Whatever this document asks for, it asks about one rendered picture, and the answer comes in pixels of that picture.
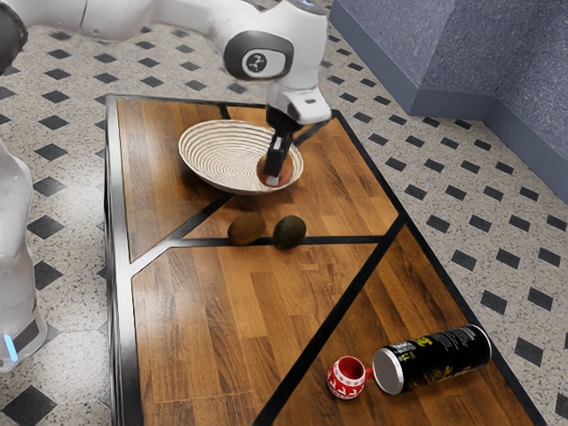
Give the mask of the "brown kiwi fruit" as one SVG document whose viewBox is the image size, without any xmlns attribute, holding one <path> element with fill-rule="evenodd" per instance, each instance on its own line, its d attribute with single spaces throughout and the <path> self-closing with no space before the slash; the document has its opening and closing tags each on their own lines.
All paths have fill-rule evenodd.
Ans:
<svg viewBox="0 0 568 426">
<path fill-rule="evenodd" d="M 234 246 L 246 246 L 261 238 L 265 228 L 265 221 L 259 213 L 244 213 L 230 223 L 227 238 Z"/>
</svg>

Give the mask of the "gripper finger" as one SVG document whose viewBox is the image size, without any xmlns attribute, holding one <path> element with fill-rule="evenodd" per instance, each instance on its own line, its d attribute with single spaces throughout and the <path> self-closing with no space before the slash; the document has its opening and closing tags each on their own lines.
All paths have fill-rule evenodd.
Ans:
<svg viewBox="0 0 568 426">
<path fill-rule="evenodd" d="M 287 138 L 277 137 L 275 134 L 272 136 L 264 166 L 264 172 L 267 175 L 275 178 L 279 176 L 291 143 L 292 139 L 290 135 Z"/>
</svg>

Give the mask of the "black cylindrical can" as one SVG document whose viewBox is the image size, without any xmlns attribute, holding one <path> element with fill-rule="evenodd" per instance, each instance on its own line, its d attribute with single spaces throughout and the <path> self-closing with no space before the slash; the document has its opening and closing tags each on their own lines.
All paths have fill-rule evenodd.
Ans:
<svg viewBox="0 0 568 426">
<path fill-rule="evenodd" d="M 398 395 L 475 371 L 492 355 L 486 332 L 468 324 L 383 346 L 372 369 L 380 389 Z"/>
</svg>

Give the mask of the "dark green avocado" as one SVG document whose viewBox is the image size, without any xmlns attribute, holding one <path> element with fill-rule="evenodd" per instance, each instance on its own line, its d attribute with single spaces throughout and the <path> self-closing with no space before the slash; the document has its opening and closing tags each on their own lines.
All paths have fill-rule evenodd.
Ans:
<svg viewBox="0 0 568 426">
<path fill-rule="evenodd" d="M 306 224 L 302 218 L 285 216 L 274 226 L 272 244 L 277 249 L 292 249 L 303 242 L 305 235 Z"/>
</svg>

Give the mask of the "reddish orange round fruit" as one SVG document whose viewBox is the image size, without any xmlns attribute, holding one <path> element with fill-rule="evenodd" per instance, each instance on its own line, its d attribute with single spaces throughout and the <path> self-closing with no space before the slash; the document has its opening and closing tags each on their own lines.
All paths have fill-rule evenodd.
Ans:
<svg viewBox="0 0 568 426">
<path fill-rule="evenodd" d="M 263 185 L 277 188 L 287 185 L 294 173 L 294 164 L 290 154 L 288 154 L 282 164 L 282 169 L 278 177 L 271 177 L 264 172 L 267 155 L 263 155 L 256 164 L 256 175 Z"/>
</svg>

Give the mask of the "white woven basket bowl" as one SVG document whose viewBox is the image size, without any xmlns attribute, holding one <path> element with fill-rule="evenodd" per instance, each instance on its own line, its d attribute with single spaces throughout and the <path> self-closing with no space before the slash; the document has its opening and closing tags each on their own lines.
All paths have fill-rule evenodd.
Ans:
<svg viewBox="0 0 568 426">
<path fill-rule="evenodd" d="M 199 178 L 230 193 L 257 195 L 277 189 L 264 185 L 256 166 L 267 154 L 273 130 L 239 120 L 211 120 L 185 130 L 178 142 L 184 163 Z"/>
</svg>

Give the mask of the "red patterned mug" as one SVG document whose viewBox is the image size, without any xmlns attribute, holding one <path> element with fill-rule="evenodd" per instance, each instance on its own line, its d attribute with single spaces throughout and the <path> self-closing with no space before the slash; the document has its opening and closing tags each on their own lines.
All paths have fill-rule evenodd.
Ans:
<svg viewBox="0 0 568 426">
<path fill-rule="evenodd" d="M 327 371 L 327 387 L 332 395 L 342 400 L 356 398 L 367 381 L 374 377 L 372 368 L 367 368 L 357 358 L 343 356 Z"/>
</svg>

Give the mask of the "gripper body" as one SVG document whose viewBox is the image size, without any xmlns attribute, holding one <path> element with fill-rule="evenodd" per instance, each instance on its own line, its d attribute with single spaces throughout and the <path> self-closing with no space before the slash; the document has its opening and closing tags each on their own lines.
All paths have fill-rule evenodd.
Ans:
<svg viewBox="0 0 568 426">
<path fill-rule="evenodd" d="M 287 138 L 297 131 L 297 122 L 272 106 L 266 107 L 266 122 L 274 129 L 277 137 Z"/>
</svg>

